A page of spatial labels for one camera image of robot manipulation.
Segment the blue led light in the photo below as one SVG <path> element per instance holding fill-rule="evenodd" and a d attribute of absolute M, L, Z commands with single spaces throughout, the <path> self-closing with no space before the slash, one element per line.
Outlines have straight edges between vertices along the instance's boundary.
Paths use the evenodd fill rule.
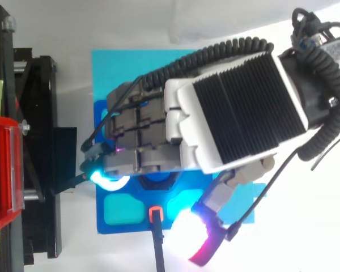
<path fill-rule="evenodd" d="M 123 176 L 119 180 L 116 178 L 103 177 L 100 171 L 95 171 L 91 177 L 91 181 L 107 191 L 117 191 L 124 187 L 130 180 L 129 176 Z"/>

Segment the black heat sink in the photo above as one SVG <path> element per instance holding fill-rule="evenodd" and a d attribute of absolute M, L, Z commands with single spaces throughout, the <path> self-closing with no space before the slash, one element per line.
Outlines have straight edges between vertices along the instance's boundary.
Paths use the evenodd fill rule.
<path fill-rule="evenodd" d="M 305 133 L 270 54 L 193 86 L 224 164 Z"/>

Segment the red object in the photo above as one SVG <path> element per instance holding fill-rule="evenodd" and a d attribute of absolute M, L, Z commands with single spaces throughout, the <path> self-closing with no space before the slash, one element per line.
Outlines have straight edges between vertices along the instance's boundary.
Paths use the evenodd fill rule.
<path fill-rule="evenodd" d="M 148 210 L 148 216 L 150 217 L 150 223 L 153 223 L 153 219 L 152 219 L 152 212 L 153 211 L 160 211 L 160 218 L 161 218 L 161 222 L 164 221 L 164 211 L 163 208 L 161 206 L 153 206 L 151 208 L 149 208 Z"/>
<path fill-rule="evenodd" d="M 12 119 L 0 117 L 0 229 L 23 208 L 22 132 Z"/>

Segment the white light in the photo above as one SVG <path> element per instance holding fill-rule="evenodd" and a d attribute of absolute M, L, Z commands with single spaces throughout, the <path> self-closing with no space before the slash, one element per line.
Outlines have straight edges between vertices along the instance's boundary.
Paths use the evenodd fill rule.
<path fill-rule="evenodd" d="M 183 258 L 193 257 L 208 238 L 207 229 L 201 219 L 190 209 L 182 210 L 168 235 L 165 235 L 164 244 Z"/>
<path fill-rule="evenodd" d="M 117 191 L 124 187 L 130 180 L 129 176 L 123 176 L 117 181 L 111 180 L 111 178 L 103 177 L 99 171 L 92 174 L 90 178 L 95 184 L 107 191 Z"/>

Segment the metal screw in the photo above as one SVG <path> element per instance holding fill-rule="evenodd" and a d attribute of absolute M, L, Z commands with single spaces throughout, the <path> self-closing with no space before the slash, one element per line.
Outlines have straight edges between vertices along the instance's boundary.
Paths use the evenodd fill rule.
<path fill-rule="evenodd" d="M 52 63 L 52 71 L 53 71 L 54 73 L 57 73 L 57 72 L 58 72 L 58 63 L 56 63 L 56 62 L 53 62 L 53 63 Z"/>
<path fill-rule="evenodd" d="M 14 33 L 16 31 L 16 21 L 12 16 L 6 16 L 2 22 L 2 29 L 5 32 Z"/>
<path fill-rule="evenodd" d="M 331 108 L 334 108 L 338 104 L 339 104 L 339 100 L 336 97 L 331 97 L 329 99 L 329 105 L 330 105 Z"/>
<path fill-rule="evenodd" d="M 22 131 L 23 135 L 28 135 L 28 131 L 30 130 L 30 125 L 28 124 L 27 120 L 23 120 L 23 122 L 19 125 L 20 130 Z"/>

